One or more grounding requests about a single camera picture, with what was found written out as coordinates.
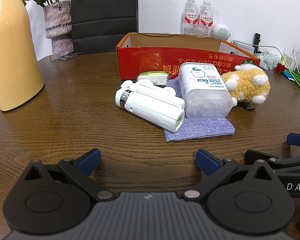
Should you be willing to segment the purple drawstring pouch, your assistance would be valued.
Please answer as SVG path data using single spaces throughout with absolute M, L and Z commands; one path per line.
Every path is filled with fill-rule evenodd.
M 164 130 L 166 142 L 219 137 L 234 135 L 234 133 L 235 128 L 227 118 L 188 119 L 185 117 L 177 132 Z

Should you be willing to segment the cotton swab container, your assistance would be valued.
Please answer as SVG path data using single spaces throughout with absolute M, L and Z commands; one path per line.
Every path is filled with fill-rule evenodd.
M 187 118 L 224 118 L 233 108 L 231 95 L 213 64 L 183 63 L 178 79 Z

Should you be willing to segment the white handheld device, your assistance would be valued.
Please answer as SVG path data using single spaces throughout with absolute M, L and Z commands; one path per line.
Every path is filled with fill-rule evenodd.
M 177 132 L 185 117 L 185 101 L 171 87 L 158 87 L 149 80 L 126 80 L 115 93 L 118 107 L 165 130 Z

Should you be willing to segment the green tissue pack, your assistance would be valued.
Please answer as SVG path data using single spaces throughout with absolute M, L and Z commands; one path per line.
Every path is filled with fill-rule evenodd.
M 136 80 L 148 80 L 155 86 L 165 87 L 168 83 L 168 74 L 163 71 L 143 72 L 138 75 Z

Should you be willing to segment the black binder clip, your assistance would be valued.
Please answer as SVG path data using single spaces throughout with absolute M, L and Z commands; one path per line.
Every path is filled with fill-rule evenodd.
M 246 110 L 252 110 L 255 109 L 258 105 L 255 105 L 253 103 L 249 103 L 249 102 L 238 102 L 237 104 L 239 107 L 242 107 L 243 109 Z

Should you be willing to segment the red rose ornament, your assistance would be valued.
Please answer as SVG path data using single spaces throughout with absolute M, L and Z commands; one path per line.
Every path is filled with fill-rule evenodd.
M 274 69 L 277 73 L 283 73 L 286 70 L 285 65 L 278 63 L 277 67 Z

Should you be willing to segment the crumpled clear plastic bag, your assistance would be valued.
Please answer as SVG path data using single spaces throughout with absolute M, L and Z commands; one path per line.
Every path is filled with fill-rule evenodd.
M 268 53 L 266 51 L 255 54 L 255 56 L 260 60 L 259 67 L 265 70 L 274 70 L 281 60 L 279 55 Z

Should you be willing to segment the small dark card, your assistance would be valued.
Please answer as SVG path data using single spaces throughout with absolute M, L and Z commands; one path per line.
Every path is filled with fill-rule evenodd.
M 58 60 L 68 61 L 68 60 L 76 58 L 76 57 L 78 57 L 77 54 L 68 54 L 68 55 L 64 55 L 64 56 L 59 57 Z

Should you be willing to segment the white tin box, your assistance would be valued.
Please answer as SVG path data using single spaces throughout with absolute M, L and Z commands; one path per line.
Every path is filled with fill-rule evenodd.
M 237 47 L 249 52 L 250 54 L 254 53 L 255 48 L 251 44 L 241 42 L 241 41 L 236 41 L 236 40 L 232 40 L 231 43 L 236 45 Z

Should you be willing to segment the black charger stick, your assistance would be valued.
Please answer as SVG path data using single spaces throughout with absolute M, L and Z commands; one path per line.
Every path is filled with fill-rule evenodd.
M 254 48 L 254 54 L 259 54 L 261 53 L 259 50 L 259 43 L 261 42 L 261 34 L 255 33 L 253 37 L 253 48 Z

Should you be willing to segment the yellow thermos jug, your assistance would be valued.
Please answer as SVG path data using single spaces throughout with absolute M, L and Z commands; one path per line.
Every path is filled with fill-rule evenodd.
M 25 6 L 0 0 L 0 110 L 23 105 L 43 87 Z

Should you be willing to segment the red cardboard box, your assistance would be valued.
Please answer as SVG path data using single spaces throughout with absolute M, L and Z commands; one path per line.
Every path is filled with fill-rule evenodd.
M 183 34 L 128 33 L 117 44 L 116 55 L 121 80 L 151 71 L 163 71 L 173 79 L 183 63 L 213 64 L 219 74 L 240 64 L 260 64 L 253 54 L 228 41 Z

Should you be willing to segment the water bottle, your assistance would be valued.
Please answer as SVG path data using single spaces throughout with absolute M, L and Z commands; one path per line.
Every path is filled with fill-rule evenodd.
M 187 0 L 183 9 L 182 33 L 196 35 L 199 21 L 199 11 L 195 0 Z
M 202 37 L 210 37 L 213 26 L 214 14 L 211 9 L 211 1 L 203 0 L 203 4 L 199 10 L 199 23 L 197 33 Z

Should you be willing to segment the left water bottle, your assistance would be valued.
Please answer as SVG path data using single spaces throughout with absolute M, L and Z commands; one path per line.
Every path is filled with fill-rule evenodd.
M 195 0 L 187 0 L 183 9 L 182 33 L 196 35 L 199 21 L 199 11 Z

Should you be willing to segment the purple textured vase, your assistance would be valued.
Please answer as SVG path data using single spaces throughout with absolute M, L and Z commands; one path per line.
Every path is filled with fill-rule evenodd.
M 71 2 L 61 1 L 44 9 L 46 38 L 51 40 L 52 54 L 65 56 L 74 51 L 71 37 Z

